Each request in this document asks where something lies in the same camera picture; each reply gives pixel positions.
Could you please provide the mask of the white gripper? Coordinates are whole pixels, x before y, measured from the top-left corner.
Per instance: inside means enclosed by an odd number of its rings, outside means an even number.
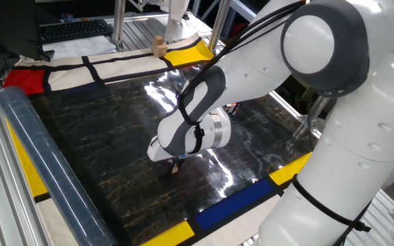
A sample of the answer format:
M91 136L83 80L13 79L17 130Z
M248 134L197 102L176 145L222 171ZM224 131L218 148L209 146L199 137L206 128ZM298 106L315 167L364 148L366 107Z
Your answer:
M153 162L158 162L158 161L163 161L163 160L167 160L168 161L168 173L171 174L173 172L174 169L174 161L172 160L172 158L174 158L174 155L171 155L170 153L168 153L166 150L164 150L158 140L158 136L155 135L149 145L148 145L148 150L147 150L147 155L149 157L149 159ZM182 167L182 164L184 163L183 159L179 159L176 162L176 166L178 169L180 169Z

